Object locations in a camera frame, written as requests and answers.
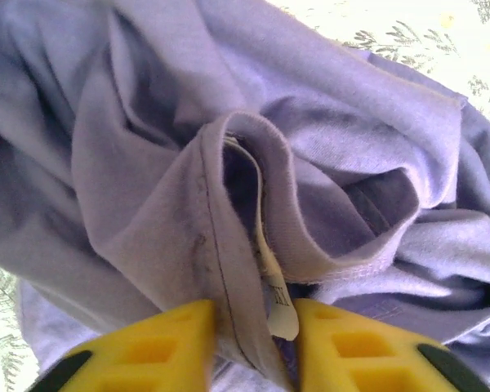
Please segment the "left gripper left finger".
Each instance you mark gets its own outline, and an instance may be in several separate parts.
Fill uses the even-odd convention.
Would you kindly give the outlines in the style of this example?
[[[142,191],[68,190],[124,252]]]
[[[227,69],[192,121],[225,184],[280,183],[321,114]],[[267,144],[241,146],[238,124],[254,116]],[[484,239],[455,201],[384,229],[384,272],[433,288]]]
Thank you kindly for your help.
[[[199,300],[74,347],[32,391],[208,391],[216,309]]]

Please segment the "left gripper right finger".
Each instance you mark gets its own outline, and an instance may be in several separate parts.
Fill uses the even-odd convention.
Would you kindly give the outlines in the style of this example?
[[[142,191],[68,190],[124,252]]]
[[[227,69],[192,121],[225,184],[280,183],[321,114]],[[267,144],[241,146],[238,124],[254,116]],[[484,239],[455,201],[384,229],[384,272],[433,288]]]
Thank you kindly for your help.
[[[490,385],[426,336],[311,299],[294,302],[307,392],[466,392]]]

